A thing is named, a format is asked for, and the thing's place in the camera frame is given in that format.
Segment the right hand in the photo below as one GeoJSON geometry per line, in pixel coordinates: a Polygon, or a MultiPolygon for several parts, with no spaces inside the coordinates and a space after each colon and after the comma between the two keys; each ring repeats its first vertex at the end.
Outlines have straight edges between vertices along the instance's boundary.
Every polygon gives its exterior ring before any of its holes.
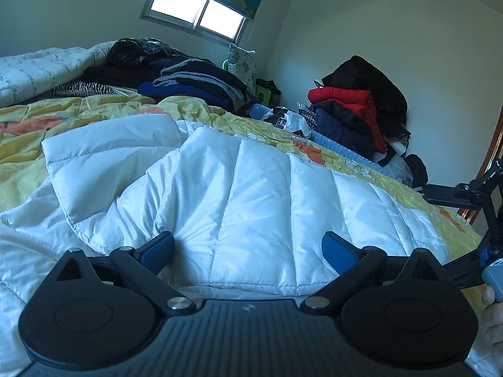
{"type": "Polygon", "coordinates": [[[495,290],[490,285],[485,286],[482,301],[485,305],[481,316],[483,336],[490,346],[491,356],[495,364],[498,369],[502,369],[502,303],[496,301],[495,290]]]}

